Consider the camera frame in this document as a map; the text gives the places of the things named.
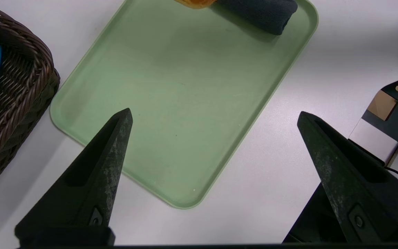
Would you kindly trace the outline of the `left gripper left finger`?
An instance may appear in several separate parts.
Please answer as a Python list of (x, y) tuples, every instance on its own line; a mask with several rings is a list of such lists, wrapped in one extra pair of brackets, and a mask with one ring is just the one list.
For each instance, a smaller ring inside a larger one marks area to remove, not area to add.
[(130, 109), (114, 114), (15, 227), (21, 247), (109, 247), (109, 222), (131, 135)]

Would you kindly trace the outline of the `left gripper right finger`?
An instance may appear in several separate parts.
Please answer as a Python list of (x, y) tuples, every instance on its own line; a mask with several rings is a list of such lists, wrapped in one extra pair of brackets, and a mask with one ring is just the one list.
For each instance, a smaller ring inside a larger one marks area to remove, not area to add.
[(324, 120), (297, 127), (347, 242), (398, 242), (398, 180)]

